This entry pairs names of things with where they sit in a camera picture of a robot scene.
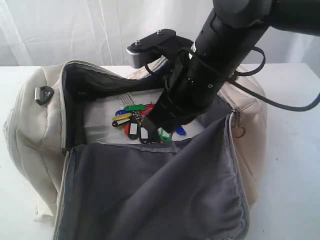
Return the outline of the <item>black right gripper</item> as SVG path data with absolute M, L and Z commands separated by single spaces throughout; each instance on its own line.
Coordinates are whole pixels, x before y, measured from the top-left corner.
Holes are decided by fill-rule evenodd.
M 162 128 L 172 133 L 205 113 L 224 82 L 235 72 L 235 56 L 229 50 L 192 51 L 180 48 L 164 56 L 174 59 L 173 72 L 153 110 L 143 119 L 148 131 Z

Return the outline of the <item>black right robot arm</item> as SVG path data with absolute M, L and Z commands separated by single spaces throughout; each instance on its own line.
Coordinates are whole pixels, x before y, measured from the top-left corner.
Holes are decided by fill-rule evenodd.
M 170 133 L 206 112 L 224 83 L 249 95 L 262 96 L 236 82 L 237 67 L 269 27 L 317 36 L 317 0 L 215 0 L 213 9 L 190 47 L 175 52 L 172 74 L 143 126 Z

